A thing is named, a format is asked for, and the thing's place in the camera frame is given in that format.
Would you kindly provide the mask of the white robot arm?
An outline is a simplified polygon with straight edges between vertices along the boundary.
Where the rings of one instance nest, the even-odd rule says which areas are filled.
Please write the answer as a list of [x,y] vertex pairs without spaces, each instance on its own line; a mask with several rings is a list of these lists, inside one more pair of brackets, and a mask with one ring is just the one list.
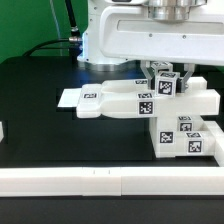
[[139,60],[182,63],[183,92],[197,65],[224,66],[224,0],[87,0],[78,61],[109,71]]

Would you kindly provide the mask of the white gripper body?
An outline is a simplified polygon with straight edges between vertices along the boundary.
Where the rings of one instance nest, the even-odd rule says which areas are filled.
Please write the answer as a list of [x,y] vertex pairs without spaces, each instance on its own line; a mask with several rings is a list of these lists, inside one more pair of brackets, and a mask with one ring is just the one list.
[[100,17],[99,48],[107,57],[224,66],[224,3],[111,5]]

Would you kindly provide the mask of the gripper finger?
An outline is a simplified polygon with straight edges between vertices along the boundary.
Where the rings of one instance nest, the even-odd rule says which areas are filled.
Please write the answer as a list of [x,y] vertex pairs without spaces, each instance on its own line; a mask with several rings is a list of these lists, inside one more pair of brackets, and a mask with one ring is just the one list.
[[180,92],[181,93],[184,93],[185,90],[188,88],[187,81],[193,75],[193,73],[195,71],[195,65],[192,63],[185,64],[184,71],[185,71],[185,75],[180,79]]
[[148,80],[148,88],[151,88],[152,79],[154,77],[154,74],[153,74],[152,69],[151,69],[151,62],[141,60],[140,61],[140,68],[141,68],[141,71],[143,72],[144,76]]

